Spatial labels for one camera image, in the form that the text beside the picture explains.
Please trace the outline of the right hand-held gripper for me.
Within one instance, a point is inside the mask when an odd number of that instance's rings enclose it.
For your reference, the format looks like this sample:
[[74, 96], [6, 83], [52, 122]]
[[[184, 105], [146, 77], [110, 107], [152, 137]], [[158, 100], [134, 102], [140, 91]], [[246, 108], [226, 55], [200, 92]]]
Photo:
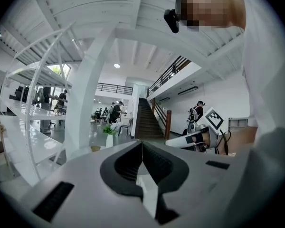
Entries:
[[196, 151], [196, 145], [192, 137], [198, 133], [209, 132], [210, 146], [206, 149], [206, 152], [219, 154], [219, 146], [222, 143], [224, 146], [223, 153], [228, 155], [229, 138], [226, 137], [226, 133], [221, 129], [224, 123], [223, 118], [214, 110], [214, 108], [210, 108], [201, 119], [205, 120], [205, 123], [194, 123], [193, 125], [190, 125], [187, 128], [187, 135], [167, 140], [165, 145]]

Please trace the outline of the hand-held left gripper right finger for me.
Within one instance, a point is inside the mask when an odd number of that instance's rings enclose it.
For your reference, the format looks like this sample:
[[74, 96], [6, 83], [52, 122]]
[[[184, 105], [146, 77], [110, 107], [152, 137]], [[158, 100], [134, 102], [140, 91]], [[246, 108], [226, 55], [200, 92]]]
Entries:
[[245, 192], [250, 150], [235, 157], [143, 142], [142, 159], [158, 186], [157, 219], [145, 228], [233, 228], [250, 218]]

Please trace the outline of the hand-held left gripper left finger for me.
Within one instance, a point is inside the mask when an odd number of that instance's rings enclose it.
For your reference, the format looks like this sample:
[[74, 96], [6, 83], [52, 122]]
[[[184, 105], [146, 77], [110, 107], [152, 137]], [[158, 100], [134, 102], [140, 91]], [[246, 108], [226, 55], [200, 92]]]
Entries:
[[[122, 196], [109, 188], [100, 175], [101, 163], [132, 142], [87, 153], [66, 162], [36, 184], [17, 205], [18, 212], [38, 228], [155, 228], [157, 222], [140, 198]], [[74, 185], [50, 222], [33, 211], [61, 182]]]

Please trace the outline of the person's right hand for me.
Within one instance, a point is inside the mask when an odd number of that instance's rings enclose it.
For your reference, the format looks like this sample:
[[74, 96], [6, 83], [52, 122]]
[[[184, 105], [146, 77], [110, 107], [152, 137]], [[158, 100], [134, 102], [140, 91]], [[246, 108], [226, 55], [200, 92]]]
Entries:
[[192, 137], [196, 151], [206, 152], [206, 149], [210, 146], [210, 134], [209, 132], [198, 133]]

